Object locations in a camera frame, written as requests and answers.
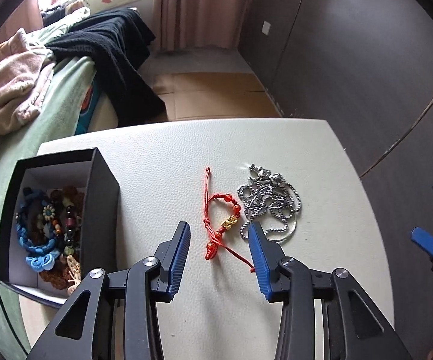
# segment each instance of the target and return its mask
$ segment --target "gray floor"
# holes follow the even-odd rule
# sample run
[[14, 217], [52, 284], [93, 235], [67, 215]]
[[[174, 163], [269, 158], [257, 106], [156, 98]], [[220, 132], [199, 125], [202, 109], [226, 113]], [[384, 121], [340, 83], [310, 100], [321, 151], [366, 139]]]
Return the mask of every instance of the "gray floor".
[[149, 85], [153, 83], [153, 77], [158, 74], [193, 72], [253, 73], [237, 50], [217, 47], [154, 52], [138, 72]]

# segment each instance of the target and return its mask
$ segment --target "blue gripper pad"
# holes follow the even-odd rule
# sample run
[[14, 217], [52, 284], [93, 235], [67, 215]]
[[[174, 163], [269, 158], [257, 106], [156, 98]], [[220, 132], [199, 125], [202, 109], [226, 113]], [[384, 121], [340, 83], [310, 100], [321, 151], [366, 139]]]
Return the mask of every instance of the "blue gripper pad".
[[421, 227], [415, 227], [411, 232], [411, 240], [417, 244], [424, 252], [433, 258], [433, 236]]
[[265, 254], [261, 248], [260, 240], [253, 228], [253, 224], [249, 225], [248, 229], [248, 245], [249, 251], [252, 254], [253, 266], [255, 267], [256, 278], [260, 291], [265, 295], [265, 299], [269, 300], [272, 294], [272, 286], [270, 284], [270, 268], [266, 262]]
[[188, 249], [190, 248], [190, 239], [190, 226], [187, 224], [181, 236], [177, 251], [175, 252], [175, 258], [169, 269], [168, 293], [172, 298], [180, 289], [181, 277], [184, 273]]

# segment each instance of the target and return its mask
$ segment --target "green bead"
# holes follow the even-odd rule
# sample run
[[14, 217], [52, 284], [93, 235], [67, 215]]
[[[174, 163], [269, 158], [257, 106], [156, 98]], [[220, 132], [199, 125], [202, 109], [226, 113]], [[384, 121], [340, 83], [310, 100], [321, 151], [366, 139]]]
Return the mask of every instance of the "green bead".
[[72, 247], [65, 246], [64, 253], [65, 256], [69, 256], [70, 254], [74, 254], [75, 250]]

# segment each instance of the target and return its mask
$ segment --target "red cord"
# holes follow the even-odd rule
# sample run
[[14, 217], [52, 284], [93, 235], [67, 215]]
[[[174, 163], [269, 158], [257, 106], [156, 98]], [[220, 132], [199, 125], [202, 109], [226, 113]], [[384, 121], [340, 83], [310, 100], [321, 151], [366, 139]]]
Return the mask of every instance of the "red cord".
[[231, 197], [231, 195], [221, 195], [221, 194], [213, 194], [211, 197], [208, 196], [208, 178], [210, 177], [210, 168], [207, 167], [205, 169], [206, 176], [205, 176], [205, 190], [204, 190], [204, 217], [203, 217], [203, 223], [205, 224], [206, 232], [208, 233], [208, 237], [210, 238], [210, 242], [206, 244], [206, 255], [205, 259], [211, 260], [213, 257], [217, 255], [218, 246], [221, 246], [225, 248], [227, 251], [229, 251], [231, 254], [233, 254], [237, 259], [243, 261], [245, 264], [247, 264], [250, 267], [250, 272], [255, 272], [255, 268], [253, 267], [252, 263], [249, 262], [247, 259], [245, 259], [243, 256], [240, 256], [237, 252], [230, 249], [228, 246], [226, 246], [221, 241], [221, 235], [222, 232], [225, 231], [225, 228], [221, 227], [219, 231], [213, 230], [210, 218], [208, 216], [208, 204], [211, 202], [211, 200], [218, 199], [218, 198], [225, 198], [226, 202], [233, 202], [235, 213], [238, 214], [237, 217], [240, 216], [240, 206], [236, 204], [236, 201]]

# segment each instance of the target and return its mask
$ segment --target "blue braided bracelet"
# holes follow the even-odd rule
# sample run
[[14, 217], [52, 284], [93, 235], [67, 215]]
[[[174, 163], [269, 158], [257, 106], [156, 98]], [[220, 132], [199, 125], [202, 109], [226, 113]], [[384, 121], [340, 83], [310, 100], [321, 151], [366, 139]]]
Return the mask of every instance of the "blue braided bracelet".
[[29, 252], [30, 255], [26, 257], [25, 261], [35, 272], [49, 271], [53, 268], [55, 259], [60, 255], [60, 251], [55, 247], [56, 239], [54, 238], [53, 225], [50, 222], [49, 240], [45, 245], [34, 245], [28, 239], [28, 231], [25, 227], [28, 222], [28, 209], [32, 202], [40, 200], [44, 207], [48, 205], [48, 202], [44, 199], [45, 193], [42, 190], [33, 191], [31, 188], [26, 188], [24, 193], [24, 201], [21, 202], [16, 215], [15, 229], [18, 234], [18, 243]]

